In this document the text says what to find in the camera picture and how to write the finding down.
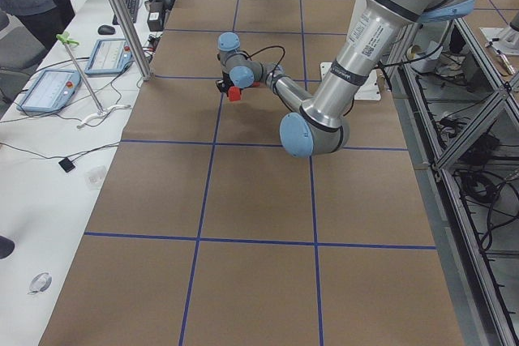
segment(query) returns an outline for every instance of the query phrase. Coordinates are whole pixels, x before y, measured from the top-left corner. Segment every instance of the blue and white device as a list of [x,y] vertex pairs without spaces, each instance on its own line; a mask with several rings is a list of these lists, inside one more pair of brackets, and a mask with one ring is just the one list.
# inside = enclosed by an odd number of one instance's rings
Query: blue and white device
[[89,76],[115,76],[122,73],[132,59],[124,39],[97,40],[84,73]]
[[81,83],[77,70],[43,70],[17,105],[25,113],[59,111],[72,98]]

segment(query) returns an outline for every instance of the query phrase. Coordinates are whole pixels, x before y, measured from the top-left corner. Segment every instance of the keyboard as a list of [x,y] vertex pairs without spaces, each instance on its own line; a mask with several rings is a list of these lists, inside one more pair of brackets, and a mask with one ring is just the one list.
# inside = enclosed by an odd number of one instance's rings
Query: keyboard
[[[139,12],[140,0],[124,0],[124,2],[127,4],[131,20],[133,20],[133,23],[137,22],[137,13]],[[114,19],[112,19],[112,24],[119,24],[116,15],[114,15]]]

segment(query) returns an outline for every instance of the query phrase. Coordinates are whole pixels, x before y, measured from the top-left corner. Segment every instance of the red object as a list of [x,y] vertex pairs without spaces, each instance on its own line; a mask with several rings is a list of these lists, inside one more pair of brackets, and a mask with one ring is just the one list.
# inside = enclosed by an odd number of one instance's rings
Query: red object
[[231,87],[227,92],[229,101],[239,101],[242,99],[242,90],[238,87]]

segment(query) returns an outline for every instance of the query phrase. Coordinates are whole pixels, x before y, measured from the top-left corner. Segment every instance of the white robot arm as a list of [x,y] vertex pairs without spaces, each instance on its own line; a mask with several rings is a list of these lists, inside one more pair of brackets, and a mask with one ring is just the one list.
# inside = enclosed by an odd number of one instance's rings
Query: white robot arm
[[473,10],[474,3],[475,0],[367,0],[366,10],[314,96],[276,64],[251,61],[241,51],[238,36],[227,32],[218,42],[224,76],[218,87],[229,93],[232,86],[241,91],[253,83],[265,83],[292,111],[280,126],[281,143],[289,154],[307,157],[335,152],[349,137],[343,114],[401,28],[415,22],[462,17]]

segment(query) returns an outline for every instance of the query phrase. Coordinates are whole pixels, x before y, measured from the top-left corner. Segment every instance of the green clamp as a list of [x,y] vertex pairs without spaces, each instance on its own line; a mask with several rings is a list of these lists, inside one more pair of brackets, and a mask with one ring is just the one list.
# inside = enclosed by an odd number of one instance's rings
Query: green clamp
[[69,38],[69,32],[63,32],[63,34],[56,34],[56,38],[64,45],[79,45],[78,41],[74,41]]

